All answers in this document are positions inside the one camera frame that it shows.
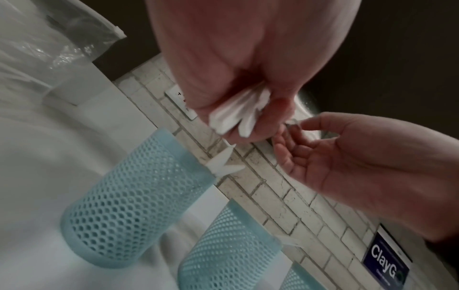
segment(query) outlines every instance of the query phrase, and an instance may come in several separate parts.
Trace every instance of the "wall plate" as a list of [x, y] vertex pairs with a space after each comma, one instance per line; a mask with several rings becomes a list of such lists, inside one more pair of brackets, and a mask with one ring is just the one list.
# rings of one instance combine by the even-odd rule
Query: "wall plate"
[[174, 85], [172, 88], [168, 89], [166, 91], [166, 95], [182, 110], [182, 112], [190, 120], [196, 119], [196, 112], [186, 107], [185, 97], [183, 96], [183, 92], [178, 85]]

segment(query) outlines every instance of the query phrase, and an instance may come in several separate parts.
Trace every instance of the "hand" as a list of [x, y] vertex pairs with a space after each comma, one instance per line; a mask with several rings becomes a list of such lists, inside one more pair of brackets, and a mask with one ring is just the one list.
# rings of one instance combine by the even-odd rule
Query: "hand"
[[303, 130], [282, 126], [274, 152], [291, 177], [351, 207], [397, 221], [436, 242], [459, 233], [459, 140], [399, 120], [322, 113]]
[[360, 0], [147, 0], [158, 43], [187, 105], [209, 113], [264, 80], [272, 91], [252, 135], [264, 140], [294, 111], [293, 97], [334, 54]]

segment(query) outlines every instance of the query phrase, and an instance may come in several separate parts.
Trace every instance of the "perforated cylinder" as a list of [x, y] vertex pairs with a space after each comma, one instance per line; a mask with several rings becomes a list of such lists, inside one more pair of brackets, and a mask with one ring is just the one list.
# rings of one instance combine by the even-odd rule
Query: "perforated cylinder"
[[252, 290], [280, 242], [230, 200], [182, 262], [180, 290]]
[[293, 263], [279, 290], [326, 290], [302, 266]]
[[62, 234], [86, 261], [104, 268], [126, 267], [214, 180], [170, 132], [159, 129], [66, 209]]

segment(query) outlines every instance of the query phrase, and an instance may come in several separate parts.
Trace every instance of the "sign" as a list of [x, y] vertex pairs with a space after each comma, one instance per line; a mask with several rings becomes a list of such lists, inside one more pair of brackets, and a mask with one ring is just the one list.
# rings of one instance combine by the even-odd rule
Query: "sign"
[[402, 290], [413, 261], [380, 226], [363, 264], [385, 290]]

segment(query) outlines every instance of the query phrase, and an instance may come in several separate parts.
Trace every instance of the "plastic bag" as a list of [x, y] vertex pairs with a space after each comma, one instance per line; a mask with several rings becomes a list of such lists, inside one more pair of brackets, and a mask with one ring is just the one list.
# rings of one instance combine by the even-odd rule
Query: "plastic bag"
[[0, 100], [40, 102], [124, 37], [78, 0], [0, 0]]

